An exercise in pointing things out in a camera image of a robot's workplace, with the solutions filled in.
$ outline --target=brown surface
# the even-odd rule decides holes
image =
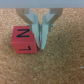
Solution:
[[[33,9],[42,15],[49,9]],[[14,26],[27,24],[15,9],[0,9],[0,84],[84,84],[84,9],[64,9],[37,54],[16,54]]]

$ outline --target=toy block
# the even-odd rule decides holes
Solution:
[[[14,26],[11,45],[18,54],[37,53],[35,37],[29,26]]]

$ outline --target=block front face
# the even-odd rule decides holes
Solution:
[[[37,53],[34,34],[30,31],[29,26],[15,26],[11,44],[18,54]]]

